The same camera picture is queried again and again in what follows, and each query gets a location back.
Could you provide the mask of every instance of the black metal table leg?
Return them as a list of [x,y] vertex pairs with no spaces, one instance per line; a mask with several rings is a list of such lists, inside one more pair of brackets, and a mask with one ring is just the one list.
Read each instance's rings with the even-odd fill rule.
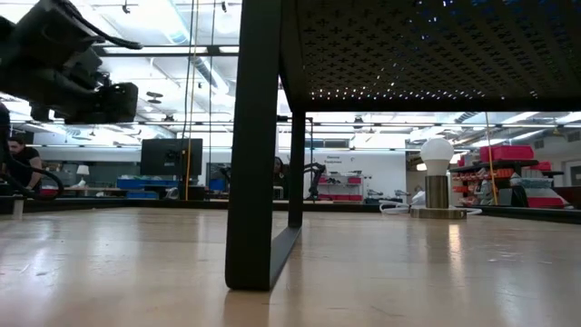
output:
[[226,284],[236,290],[268,291],[276,281],[271,228],[280,30],[281,0],[242,2],[225,269]]
[[292,113],[290,136],[289,226],[302,226],[303,169],[305,164],[305,112]]

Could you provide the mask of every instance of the ceiling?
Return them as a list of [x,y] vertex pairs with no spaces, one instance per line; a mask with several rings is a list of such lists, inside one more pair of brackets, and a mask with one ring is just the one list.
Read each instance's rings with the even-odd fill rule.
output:
[[297,0],[282,13],[290,101],[335,112],[576,110],[579,13],[576,0]]
[[[0,13],[13,22],[17,22],[35,2],[33,0],[0,0]],[[193,45],[197,45],[192,51],[203,52],[204,48],[216,45],[221,49],[230,46],[232,47],[231,51],[237,52],[235,46],[238,45],[240,36],[240,0],[229,1],[226,12],[222,10],[222,2],[220,1],[201,0],[199,3],[192,3],[187,0],[130,0],[127,2],[129,14],[123,10],[124,1],[122,0],[73,0],[72,2],[85,18],[106,33],[141,42],[148,49],[162,45],[187,45],[191,40]],[[119,135],[129,135],[137,143],[140,139],[147,137],[173,137],[174,135],[180,137],[184,129],[183,122],[186,113],[189,118],[190,112],[192,112],[193,121],[225,122],[227,124],[218,124],[215,127],[203,124],[188,125],[185,126],[186,131],[207,133],[212,129],[212,133],[230,134],[231,139],[230,122],[234,114],[238,56],[235,53],[231,56],[202,56],[202,54],[191,61],[188,72],[186,55],[166,56],[174,49],[175,47],[167,50],[167,53],[161,52],[156,56],[141,55],[138,52],[131,57],[109,55],[103,57],[101,68],[111,74],[114,82],[132,82],[139,87],[140,100],[136,120],[157,122],[160,125],[130,125],[123,128],[112,126],[101,130],[108,130]],[[195,67],[206,67],[210,75],[201,73],[203,69],[195,69]],[[162,94],[162,97],[157,98],[161,103],[149,103],[148,100],[153,98],[147,95],[148,92]],[[42,126],[24,124],[24,121],[31,119],[27,115],[26,105],[19,104],[17,99],[5,97],[5,100],[10,100],[8,107],[14,114],[12,119],[20,122],[21,128],[35,132],[52,132],[55,128],[63,128],[61,125],[49,127],[47,124]],[[440,135],[450,140],[464,141],[458,143],[458,146],[464,146],[478,142],[484,136],[481,126],[433,126],[433,124],[485,124],[486,117],[483,113],[474,113],[459,122],[458,119],[463,114],[461,112],[425,113],[421,112],[422,109],[424,107],[419,106],[418,112],[361,113],[347,111],[338,114],[309,114],[309,116],[313,117],[314,122],[317,123],[313,126],[313,132],[317,136],[327,138],[354,134],[405,134],[413,144],[414,142],[422,142],[428,137]],[[279,91],[278,110],[281,115],[291,115],[285,93],[282,90]],[[569,112],[524,115],[517,112],[491,113],[488,120],[491,124],[508,124],[507,122],[511,124],[556,124],[556,119],[569,115]],[[162,123],[168,117],[171,117],[174,123]],[[363,125],[354,128],[353,123],[356,121],[356,117],[361,118]],[[510,130],[510,134],[519,135],[542,128],[533,126],[498,127],[497,129],[500,131]],[[89,134],[94,131],[94,127],[71,126],[67,127],[65,133],[76,133],[76,130]],[[290,126],[281,124],[279,130],[285,134],[290,131]]]

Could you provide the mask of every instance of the red storage bin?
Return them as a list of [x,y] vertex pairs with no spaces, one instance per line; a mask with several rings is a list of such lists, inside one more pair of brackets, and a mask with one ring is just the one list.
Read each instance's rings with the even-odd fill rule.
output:
[[361,183],[361,178],[359,177],[350,177],[347,179],[347,183]]
[[530,167],[532,170],[539,170],[541,172],[550,172],[551,171],[551,162],[540,162],[538,165],[534,165]]
[[[492,147],[492,161],[496,160],[532,160],[535,152],[529,145],[500,145]],[[480,160],[488,162],[488,147],[480,148]]]
[[58,190],[55,189],[41,189],[40,190],[40,194],[42,196],[53,196],[56,195],[58,193]]
[[565,204],[560,198],[527,197],[529,208],[554,208],[564,207]]
[[323,200],[323,201],[333,201],[334,197],[333,197],[333,195],[329,195],[329,194],[319,194],[319,199]]

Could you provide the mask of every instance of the white globe light bulb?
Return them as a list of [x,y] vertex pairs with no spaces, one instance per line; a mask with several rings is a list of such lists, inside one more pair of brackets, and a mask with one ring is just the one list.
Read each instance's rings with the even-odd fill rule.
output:
[[454,147],[450,142],[441,139],[430,139],[421,146],[419,152],[421,160],[428,167],[428,176],[445,176],[452,156]]

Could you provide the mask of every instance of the wooden table surface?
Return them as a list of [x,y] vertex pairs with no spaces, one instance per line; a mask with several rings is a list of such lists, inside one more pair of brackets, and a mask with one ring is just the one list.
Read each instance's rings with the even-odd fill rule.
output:
[[[226,215],[123,208],[0,221],[0,325],[581,322],[581,226],[305,213],[298,244],[268,294],[231,292],[224,284]],[[275,213],[273,222],[282,230],[286,213]]]

